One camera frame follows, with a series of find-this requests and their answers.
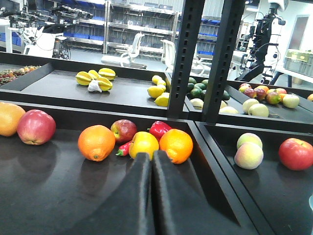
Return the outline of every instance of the peach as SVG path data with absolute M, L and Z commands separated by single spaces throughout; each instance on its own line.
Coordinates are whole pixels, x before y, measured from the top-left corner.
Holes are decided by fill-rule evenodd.
M 246 142 L 252 142 L 252 143 L 258 145 L 261 149 L 263 148 L 261 139 L 256 134 L 247 132 L 247 133 L 242 134 L 238 138 L 237 149 L 239 149 L 239 147 Z
M 243 169 L 255 169 L 263 160 L 263 150 L 255 143 L 246 142 L 237 150 L 234 160 Z

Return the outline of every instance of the lemon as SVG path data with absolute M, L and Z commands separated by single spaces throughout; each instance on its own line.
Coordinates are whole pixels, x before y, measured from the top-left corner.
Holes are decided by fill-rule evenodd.
M 151 86 L 147 89 L 147 91 L 149 96 L 154 99 L 158 98 L 164 92 L 163 88 L 158 86 Z
M 158 98 L 156 98 L 155 103 L 157 106 L 167 107 L 169 98 L 169 95 L 160 95 Z
M 154 75 L 154 76 L 152 77 L 152 82 L 153 82 L 154 84 L 157 84 L 158 80 L 162 80 L 162 78 L 161 78 L 159 75 Z
M 161 87 L 163 89 L 163 91 L 166 91 L 166 86 L 164 86 L 162 84 L 157 85 L 157 87 Z
M 156 84 L 166 86 L 166 82 L 162 79 L 158 80 Z

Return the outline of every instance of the red apple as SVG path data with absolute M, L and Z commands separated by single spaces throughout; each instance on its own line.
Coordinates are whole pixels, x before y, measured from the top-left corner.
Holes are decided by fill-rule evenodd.
M 284 88 L 276 88 L 276 92 L 279 94 L 287 94 L 287 91 Z
M 280 100 L 281 100 L 280 95 L 277 92 L 270 92 L 266 96 L 266 101 L 269 104 L 278 104 Z
M 266 97 L 266 91 L 264 91 L 263 89 L 261 89 L 261 88 L 254 88 L 254 90 L 256 91 L 256 98 L 258 99 L 258 100 L 263 100 L 263 99 L 265 99 L 265 97 Z
M 252 88 L 245 89 L 244 94 L 249 96 L 250 98 L 255 98 L 257 96 L 256 91 Z
M 281 163 L 290 170 L 304 170 L 313 165 L 313 147 L 308 142 L 290 138 L 279 147 Z
M 242 83 L 242 84 L 240 84 L 239 87 L 246 87 L 246 86 L 248 86 L 249 88 L 251 88 L 251 85 L 250 85 L 249 83 Z
M 56 124 L 49 114 L 33 109 L 20 119 L 17 133 L 26 144 L 41 145 L 48 142 L 55 133 Z
M 117 143 L 126 143 L 131 141 L 137 132 L 135 123 L 127 119 L 115 121 L 111 126 Z

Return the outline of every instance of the red chili pepper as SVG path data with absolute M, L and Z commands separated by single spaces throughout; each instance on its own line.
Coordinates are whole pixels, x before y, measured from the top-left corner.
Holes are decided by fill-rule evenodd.
M 120 146 L 118 148 L 118 151 L 116 153 L 117 156 L 126 156 L 128 154 L 128 151 L 129 151 L 129 147 L 131 146 L 131 143 L 132 143 L 133 140 L 123 144 L 122 146 Z
M 149 129 L 150 134 L 154 135 L 159 141 L 161 137 L 172 128 L 163 121 L 155 121 Z

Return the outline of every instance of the metal post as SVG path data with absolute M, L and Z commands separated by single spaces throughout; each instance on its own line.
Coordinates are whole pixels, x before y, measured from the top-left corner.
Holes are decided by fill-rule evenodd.
M 224 1 L 221 25 L 204 98 L 202 121 L 217 122 L 244 8 L 245 1 L 243 0 Z
M 185 0 L 184 3 L 167 110 L 169 118 L 179 118 L 182 112 L 204 2 L 205 0 Z

